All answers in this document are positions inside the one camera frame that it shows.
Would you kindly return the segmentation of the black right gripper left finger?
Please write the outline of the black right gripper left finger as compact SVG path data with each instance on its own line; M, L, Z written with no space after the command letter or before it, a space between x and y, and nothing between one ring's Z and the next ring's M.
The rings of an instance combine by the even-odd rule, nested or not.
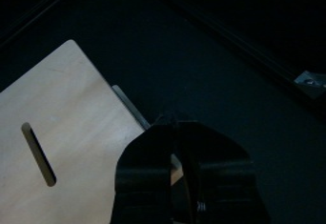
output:
M128 143L117 161L109 224L172 224L172 121L160 116Z

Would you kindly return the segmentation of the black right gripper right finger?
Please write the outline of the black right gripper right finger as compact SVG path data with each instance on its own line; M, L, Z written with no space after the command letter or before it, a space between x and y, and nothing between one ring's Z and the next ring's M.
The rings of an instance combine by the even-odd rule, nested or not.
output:
M173 125L191 224L271 224L246 150L195 121Z

